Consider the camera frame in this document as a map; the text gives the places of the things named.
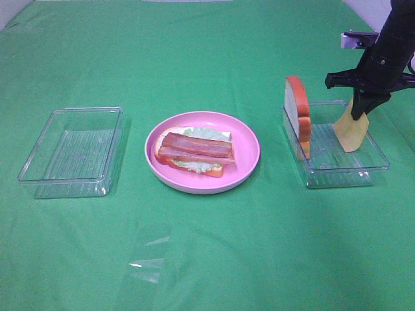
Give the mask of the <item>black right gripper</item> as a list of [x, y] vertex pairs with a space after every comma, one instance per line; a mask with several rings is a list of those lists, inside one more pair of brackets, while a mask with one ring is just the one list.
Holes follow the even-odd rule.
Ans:
[[373, 45], [365, 50], [358, 65], [354, 69], [328, 73], [325, 85], [332, 87], [353, 87], [361, 91], [353, 91], [353, 103], [351, 117], [354, 121], [360, 119], [365, 113], [388, 102], [391, 94], [414, 87], [414, 75], [405, 73], [404, 70], [414, 56], [413, 45]]

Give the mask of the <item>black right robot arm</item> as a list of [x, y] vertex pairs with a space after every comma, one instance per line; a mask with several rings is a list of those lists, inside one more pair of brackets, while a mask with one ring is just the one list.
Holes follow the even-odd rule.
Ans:
[[358, 120], [387, 102], [391, 93], [414, 87], [414, 75], [405, 73], [414, 57], [414, 1], [392, 1], [392, 9], [377, 39], [366, 45], [356, 68], [329, 73], [328, 89], [352, 87], [351, 117]]

